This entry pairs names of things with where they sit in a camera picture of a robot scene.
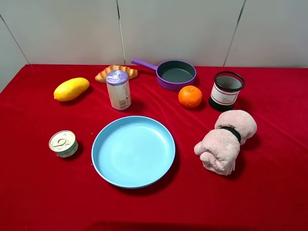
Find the rolled pink towel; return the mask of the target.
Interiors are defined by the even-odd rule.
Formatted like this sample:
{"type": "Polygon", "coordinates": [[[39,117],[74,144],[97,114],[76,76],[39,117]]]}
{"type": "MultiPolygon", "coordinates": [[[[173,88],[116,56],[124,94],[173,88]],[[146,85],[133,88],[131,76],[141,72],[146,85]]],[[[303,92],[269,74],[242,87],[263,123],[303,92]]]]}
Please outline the rolled pink towel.
{"type": "Polygon", "coordinates": [[[253,137],[257,124],[253,117],[243,110],[229,110],[219,115],[214,129],[194,147],[205,169],[227,176],[235,170],[235,161],[241,145],[253,137]],[[232,127],[241,135],[241,142],[228,130],[221,127],[232,127]]]}

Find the orange fruit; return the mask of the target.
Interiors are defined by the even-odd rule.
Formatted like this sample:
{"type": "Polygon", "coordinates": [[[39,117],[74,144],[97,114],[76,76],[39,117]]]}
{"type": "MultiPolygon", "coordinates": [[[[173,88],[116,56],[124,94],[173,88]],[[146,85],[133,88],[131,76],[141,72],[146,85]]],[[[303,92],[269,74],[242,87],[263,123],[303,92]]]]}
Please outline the orange fruit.
{"type": "Polygon", "coordinates": [[[202,101],[202,92],[195,86],[183,87],[178,94],[179,102],[186,108],[195,108],[202,101]]]}

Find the toy croissant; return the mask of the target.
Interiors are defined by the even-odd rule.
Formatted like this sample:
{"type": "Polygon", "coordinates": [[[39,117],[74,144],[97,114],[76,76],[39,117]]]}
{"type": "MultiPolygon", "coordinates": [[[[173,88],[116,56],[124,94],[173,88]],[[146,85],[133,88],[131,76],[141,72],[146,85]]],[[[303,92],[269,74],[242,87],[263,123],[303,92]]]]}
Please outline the toy croissant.
{"type": "Polygon", "coordinates": [[[136,69],[131,69],[127,66],[122,65],[110,65],[107,68],[105,68],[103,71],[101,71],[96,77],[95,80],[101,83],[106,83],[107,75],[115,70],[122,70],[127,73],[128,78],[132,79],[137,77],[138,71],[136,69]]]}

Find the blue round plate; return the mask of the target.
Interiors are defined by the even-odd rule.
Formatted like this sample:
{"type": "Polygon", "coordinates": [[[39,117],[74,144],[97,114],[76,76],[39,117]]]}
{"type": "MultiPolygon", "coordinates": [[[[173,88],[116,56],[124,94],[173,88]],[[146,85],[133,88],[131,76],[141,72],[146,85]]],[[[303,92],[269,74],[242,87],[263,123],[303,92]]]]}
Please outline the blue round plate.
{"type": "Polygon", "coordinates": [[[91,150],[96,172],[108,183],[127,189],[149,186],[171,168],[176,146],[169,130],[145,116],[127,116],[106,125],[91,150]]]}

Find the purple white bag roll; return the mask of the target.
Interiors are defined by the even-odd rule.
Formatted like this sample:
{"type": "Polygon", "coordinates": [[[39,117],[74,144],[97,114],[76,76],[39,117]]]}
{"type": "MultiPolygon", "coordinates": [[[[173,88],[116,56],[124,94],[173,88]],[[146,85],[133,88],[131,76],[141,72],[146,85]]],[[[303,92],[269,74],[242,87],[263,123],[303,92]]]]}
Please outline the purple white bag roll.
{"type": "Polygon", "coordinates": [[[106,77],[106,84],[111,106],[116,110],[125,110],[131,105],[128,74],[114,70],[106,77]]]}

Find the yellow mango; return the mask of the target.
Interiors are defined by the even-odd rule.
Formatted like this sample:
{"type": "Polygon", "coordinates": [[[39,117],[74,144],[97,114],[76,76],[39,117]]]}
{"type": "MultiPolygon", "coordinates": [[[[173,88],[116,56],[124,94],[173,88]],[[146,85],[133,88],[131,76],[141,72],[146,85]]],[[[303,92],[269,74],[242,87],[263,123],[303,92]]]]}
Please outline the yellow mango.
{"type": "Polygon", "coordinates": [[[67,102],[74,100],[83,92],[85,92],[90,83],[87,79],[82,77],[72,78],[68,81],[60,84],[54,91],[53,97],[55,100],[60,102],[67,102]]]}

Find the black band on towel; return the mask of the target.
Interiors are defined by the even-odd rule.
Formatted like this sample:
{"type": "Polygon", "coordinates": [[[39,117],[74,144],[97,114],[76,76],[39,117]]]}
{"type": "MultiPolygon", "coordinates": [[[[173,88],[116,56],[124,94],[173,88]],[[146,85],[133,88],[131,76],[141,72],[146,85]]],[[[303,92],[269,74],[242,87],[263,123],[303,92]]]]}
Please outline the black band on towel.
{"type": "Polygon", "coordinates": [[[241,142],[241,135],[234,128],[232,128],[232,127],[221,127],[220,129],[228,130],[238,139],[239,143],[241,142]]]}

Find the small tin can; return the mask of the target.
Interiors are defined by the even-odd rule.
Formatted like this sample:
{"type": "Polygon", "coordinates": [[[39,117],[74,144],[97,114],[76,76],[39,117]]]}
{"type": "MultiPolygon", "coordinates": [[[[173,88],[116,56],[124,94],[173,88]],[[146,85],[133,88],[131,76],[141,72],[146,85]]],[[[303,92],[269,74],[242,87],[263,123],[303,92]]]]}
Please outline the small tin can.
{"type": "Polygon", "coordinates": [[[72,156],[78,149],[78,142],[73,132],[63,130],[55,133],[49,140],[49,148],[61,158],[72,156]]]}

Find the black mesh pen holder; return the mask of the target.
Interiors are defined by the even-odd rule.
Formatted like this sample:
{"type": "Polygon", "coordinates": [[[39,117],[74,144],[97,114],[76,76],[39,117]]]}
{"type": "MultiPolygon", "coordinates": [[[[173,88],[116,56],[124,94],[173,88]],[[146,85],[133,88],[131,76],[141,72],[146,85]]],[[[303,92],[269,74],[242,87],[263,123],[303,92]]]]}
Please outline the black mesh pen holder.
{"type": "Polygon", "coordinates": [[[214,76],[209,105],[220,112],[232,110],[244,86],[245,80],[239,74],[231,71],[218,72],[214,76]]]}

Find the red velvet tablecloth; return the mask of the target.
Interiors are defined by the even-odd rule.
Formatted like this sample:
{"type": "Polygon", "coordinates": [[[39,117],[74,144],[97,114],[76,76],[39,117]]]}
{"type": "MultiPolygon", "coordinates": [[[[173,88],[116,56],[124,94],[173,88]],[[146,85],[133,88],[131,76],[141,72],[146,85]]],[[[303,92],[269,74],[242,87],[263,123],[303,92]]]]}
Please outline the red velvet tablecloth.
{"type": "Polygon", "coordinates": [[[203,168],[194,146],[214,127],[208,105],[220,67],[198,67],[199,108],[181,106],[139,67],[130,82],[132,105],[119,112],[99,65],[25,65],[0,95],[0,228],[3,231],[305,231],[308,228],[308,71],[231,70],[245,78],[236,108],[249,112],[257,132],[242,147],[235,171],[203,168]],[[54,99],[65,81],[82,77],[88,89],[74,100],[54,99]],[[91,161],[96,135],[130,115],[151,117],[172,134],[177,155],[160,181],[129,190],[103,180],[91,161]],[[69,130],[77,151],[61,158],[50,138],[69,130]]]}

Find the purple toy frying pan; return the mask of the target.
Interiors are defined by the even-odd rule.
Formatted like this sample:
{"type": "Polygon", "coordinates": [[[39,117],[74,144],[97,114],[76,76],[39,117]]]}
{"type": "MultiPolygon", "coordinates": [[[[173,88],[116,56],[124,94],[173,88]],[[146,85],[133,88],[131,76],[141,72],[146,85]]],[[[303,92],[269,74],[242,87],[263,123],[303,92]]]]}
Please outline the purple toy frying pan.
{"type": "Polygon", "coordinates": [[[196,78],[195,67],[180,60],[170,60],[159,65],[153,65],[143,60],[132,58],[131,63],[154,70],[158,84],[171,91],[180,91],[183,87],[192,85],[196,78]]]}

